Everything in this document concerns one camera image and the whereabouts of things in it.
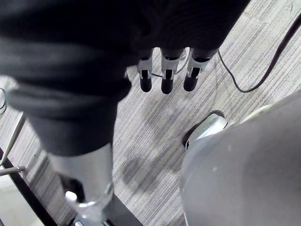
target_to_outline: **gray carpet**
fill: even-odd
[[[301,12],[297,0],[253,0],[221,46],[225,63],[247,89],[266,71],[279,42]],[[160,54],[155,49],[153,72],[160,73]],[[185,71],[176,76],[174,90],[162,94],[160,78],[143,93],[135,68],[128,69],[133,88],[119,104],[114,138],[114,182],[117,196],[146,226],[183,226],[178,179],[185,131],[214,109],[237,121],[253,110],[272,104],[300,89],[301,30],[292,38],[266,82],[256,91],[239,93],[215,55],[193,92],[183,89]],[[0,87],[13,86],[6,77]],[[7,149],[21,113],[10,108],[0,118],[0,146]],[[9,159],[25,165],[24,178],[58,224],[74,212],[63,193],[39,141],[26,122]]]

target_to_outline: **robotic arm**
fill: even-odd
[[[66,200],[102,221],[113,196],[112,141],[117,103],[138,65],[151,89],[152,49],[161,47],[168,94],[180,54],[191,47],[191,91],[249,0],[28,1],[0,3],[0,73],[19,87],[8,102],[24,111],[58,173]]]

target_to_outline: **striped carpet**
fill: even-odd
[[[225,63],[247,89],[266,71],[289,26],[301,12],[301,1],[253,0],[220,48]],[[160,54],[153,54],[153,72],[160,73]],[[214,109],[237,121],[253,110],[272,104],[301,87],[301,30],[292,38],[266,82],[256,91],[239,93],[215,55],[203,71],[193,92],[183,89],[185,70],[176,76],[174,90],[164,95],[161,80],[153,77],[149,93],[140,90],[135,68],[128,69],[133,88],[119,104],[114,137],[114,183],[117,196],[146,226],[183,226],[178,179],[186,130]],[[0,87],[14,83],[0,77]],[[22,114],[8,108],[0,118],[0,146],[12,146],[9,159],[27,167],[24,179],[58,224],[68,222],[74,212],[63,193],[26,121],[15,133]]]

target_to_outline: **black cable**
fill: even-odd
[[[3,114],[5,113],[5,111],[6,111],[6,109],[7,109],[7,104],[6,104],[6,98],[5,98],[5,91],[4,91],[3,88],[0,88],[0,89],[2,90],[3,95],[4,95],[4,103],[3,103],[3,105],[0,107],[0,110],[1,110],[2,108],[4,108],[4,110],[0,113],[0,116],[1,116],[1,115],[3,115]]]
[[[155,73],[151,73],[151,74],[152,74],[153,76],[162,78],[162,75],[158,75],[158,74],[155,74]]]
[[[283,52],[283,50],[285,49],[285,47],[287,46],[288,42],[291,40],[291,38],[293,37],[293,35],[296,33],[296,31],[298,30],[298,28],[301,25],[301,13],[298,15],[297,19],[293,22],[292,26],[290,27],[290,29],[288,30],[288,32],[286,33],[285,37],[283,38],[283,40],[281,41],[281,43],[279,44],[276,53],[274,54],[274,57],[272,59],[272,62],[270,63],[267,71],[265,72],[264,76],[262,77],[262,79],[259,81],[259,83],[257,85],[255,85],[253,88],[248,89],[248,90],[242,90],[236,80],[234,75],[232,74],[232,72],[230,71],[230,69],[226,66],[225,62],[222,59],[221,53],[218,50],[218,56],[220,57],[220,60],[222,62],[222,64],[224,65],[224,67],[226,68],[227,72],[231,75],[234,85],[236,86],[236,88],[242,92],[242,93],[249,93],[255,89],[257,89],[258,87],[260,87],[264,81],[267,79],[267,77],[269,76],[270,72],[272,71],[272,69],[274,68],[275,64],[277,63],[281,53]]]

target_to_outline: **power cord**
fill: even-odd
[[[6,98],[5,98],[5,91],[4,91],[3,88],[0,88],[0,89],[2,90],[3,95],[4,95],[4,103],[3,103],[3,105],[0,107],[0,110],[3,109],[2,112],[0,113],[0,116],[1,116],[1,115],[4,115],[4,113],[5,113],[6,109],[7,109],[7,104],[6,104]]]
[[[255,89],[257,89],[258,87],[260,87],[264,81],[267,79],[267,77],[269,76],[269,74],[271,73],[272,69],[274,68],[275,64],[277,63],[281,53],[283,52],[283,50],[285,49],[285,47],[287,46],[288,42],[291,40],[291,38],[293,37],[293,35],[297,32],[297,30],[299,29],[301,25],[301,13],[298,15],[297,19],[293,22],[292,26],[290,27],[290,29],[288,30],[288,32],[286,33],[285,37],[283,38],[283,40],[280,42],[276,53],[274,54],[274,57],[272,59],[272,62],[270,63],[267,71],[265,72],[264,76],[262,77],[262,79],[259,81],[259,83],[257,85],[255,85],[253,88],[250,88],[248,90],[242,90],[236,80],[235,77],[233,75],[233,73],[230,71],[230,69],[226,66],[225,62],[222,59],[221,53],[218,50],[218,56],[220,57],[220,60],[222,62],[222,65],[224,65],[224,67],[226,68],[227,72],[230,74],[230,76],[232,77],[232,80],[234,82],[235,87],[242,93],[249,93]]]

